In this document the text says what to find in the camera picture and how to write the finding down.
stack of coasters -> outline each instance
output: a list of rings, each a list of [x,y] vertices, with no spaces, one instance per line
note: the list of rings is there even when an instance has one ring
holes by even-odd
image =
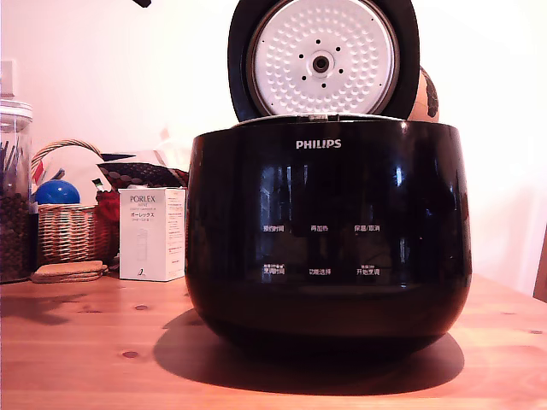
[[[91,282],[103,276],[107,266],[101,261],[44,265],[31,275],[35,284]]]

button label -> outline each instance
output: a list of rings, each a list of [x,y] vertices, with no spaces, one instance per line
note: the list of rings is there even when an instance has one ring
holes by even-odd
[[[379,225],[356,225],[356,232],[379,232]]]
[[[309,274],[312,276],[330,276],[331,269],[309,269]]]
[[[262,272],[268,275],[285,275],[285,265],[264,265]]]
[[[380,276],[381,271],[374,265],[361,265],[357,269],[357,276]]]
[[[328,232],[328,226],[312,225],[311,231],[312,232]]]
[[[270,226],[270,225],[265,225],[263,227],[263,230],[265,232],[285,232],[285,227],[284,226]]]

power outlet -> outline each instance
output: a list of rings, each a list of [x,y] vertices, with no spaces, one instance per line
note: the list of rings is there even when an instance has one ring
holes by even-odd
[[[15,97],[15,61],[2,61],[0,67],[0,91],[2,98]]]

basket handle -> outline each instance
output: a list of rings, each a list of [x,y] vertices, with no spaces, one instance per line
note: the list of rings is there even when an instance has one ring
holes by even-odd
[[[64,139],[62,141],[56,141],[54,143],[50,143],[36,153],[36,155],[32,158],[31,175],[33,176],[36,173],[36,169],[40,165],[40,162],[50,152],[55,151],[58,148],[70,147],[70,146],[86,148],[90,151],[93,151],[95,154],[99,155],[101,159],[103,158],[101,156],[101,151],[99,151],[99,149],[91,143],[85,143],[84,141],[79,141],[78,139]]]

wood grain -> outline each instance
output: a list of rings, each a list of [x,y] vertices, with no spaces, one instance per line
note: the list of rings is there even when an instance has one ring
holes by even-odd
[[[547,409],[547,305],[475,275],[450,334],[401,363],[253,360],[185,280],[1,288],[2,409]]]
[[[539,260],[538,278],[533,297],[540,301],[547,302],[547,231],[545,232],[544,248]]]

